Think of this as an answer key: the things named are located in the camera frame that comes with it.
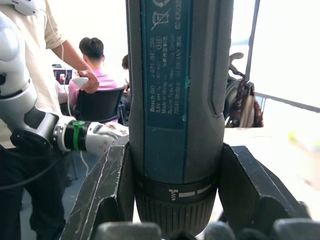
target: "black cable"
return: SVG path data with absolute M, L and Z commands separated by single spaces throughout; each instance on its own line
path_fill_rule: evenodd
M 8 155 L 12 155 L 15 156 L 17 158 L 26 158 L 26 156 L 21 156 L 18 153 L 14 153 L 11 151 L 8 151 L 7 149 L 5 149 L 2 145 L 0 145 L 0 150 L 5 151 Z M 14 189 L 14 188 L 18 188 L 24 185 L 27 185 L 29 183 L 31 183 L 32 181 L 40 178 L 42 175 L 46 174 L 48 171 L 50 171 L 53 167 L 55 167 L 58 163 L 60 163 L 66 156 L 67 154 L 63 154 L 61 158 L 59 158 L 57 161 L 53 162 L 50 166 L 48 166 L 47 168 L 45 168 L 43 171 L 41 171 L 40 173 L 38 173 L 37 175 L 30 177 L 27 180 L 15 183 L 15 184 L 11 184 L 11 185 L 6 185 L 6 186 L 0 186 L 0 191 L 4 191 L 4 190 L 10 190 L 10 189 Z M 43 159 L 44 156 L 42 157 L 32 157 L 32 159 Z

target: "white controller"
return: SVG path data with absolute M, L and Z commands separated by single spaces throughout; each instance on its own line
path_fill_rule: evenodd
M 72 79 L 72 82 L 80 89 L 83 85 L 85 85 L 89 81 L 89 78 L 84 76 L 79 76 L 74 79 Z

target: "man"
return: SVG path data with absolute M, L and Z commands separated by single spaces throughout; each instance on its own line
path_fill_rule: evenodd
M 51 63 L 43 57 L 46 49 L 51 49 L 61 58 L 64 47 L 64 61 L 88 77 L 83 89 L 88 93 L 99 87 L 97 77 L 88 64 L 59 31 L 54 19 L 50 0 L 40 1 L 40 8 L 45 10 L 51 21 L 51 29 L 45 12 L 39 11 L 32 16 L 24 16 L 12 5 L 1 4 L 0 11 L 8 16 L 20 29 L 25 40 L 26 66 L 37 92 L 36 106 L 45 111 L 61 114 Z M 5 124 L 0 124 L 0 144 L 6 148 L 13 145 L 9 140 L 11 133 Z M 43 171 L 53 162 L 52 159 L 15 157 L 8 151 L 0 150 L 0 186 L 17 184 Z M 65 188 L 65 166 L 56 165 L 42 177 L 25 185 L 32 197 L 31 228 L 37 234 L 37 240 L 58 240 L 65 226 L 62 197 Z M 24 187 L 0 191 L 0 239 L 19 240 L 20 208 Z
M 98 81 L 98 91 L 111 90 L 122 87 L 116 78 L 108 73 L 104 67 L 104 44 L 96 37 L 85 37 L 80 41 L 79 48 L 83 54 L 83 60 L 93 69 Z M 70 105 L 75 108 L 78 100 L 79 88 L 71 80 L 69 83 Z

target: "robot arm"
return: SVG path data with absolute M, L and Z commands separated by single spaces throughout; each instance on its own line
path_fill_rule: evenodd
M 81 150 L 103 155 L 117 138 L 100 135 L 102 124 L 76 121 L 36 107 L 37 92 L 25 63 L 25 42 L 18 27 L 0 12 L 0 119 L 11 142 L 28 152 Z

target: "black pants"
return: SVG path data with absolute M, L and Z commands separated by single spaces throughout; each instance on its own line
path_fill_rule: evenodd
M 51 159 L 18 158 L 0 150 L 0 186 L 12 185 L 29 179 L 47 168 Z M 31 229 L 37 240 L 58 240 L 66 221 L 62 202 L 66 181 L 66 167 L 61 161 L 35 181 L 10 190 L 0 191 L 0 239 L 20 240 L 20 209 L 24 188 L 32 198 Z

